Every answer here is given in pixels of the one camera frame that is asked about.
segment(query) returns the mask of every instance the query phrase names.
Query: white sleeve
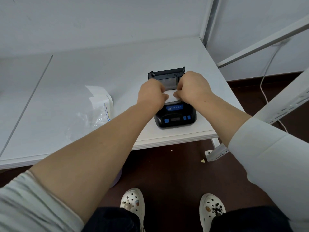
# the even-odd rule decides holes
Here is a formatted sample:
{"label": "white sleeve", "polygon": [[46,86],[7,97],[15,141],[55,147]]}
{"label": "white sleeve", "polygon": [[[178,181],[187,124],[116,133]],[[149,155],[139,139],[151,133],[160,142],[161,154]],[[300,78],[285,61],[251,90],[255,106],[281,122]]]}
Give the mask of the white sleeve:
{"label": "white sleeve", "polygon": [[309,144],[250,118],[228,148],[244,166],[248,180],[263,189],[292,222],[309,229]]}
{"label": "white sleeve", "polygon": [[0,231],[78,232],[83,221],[26,171],[0,188]]}

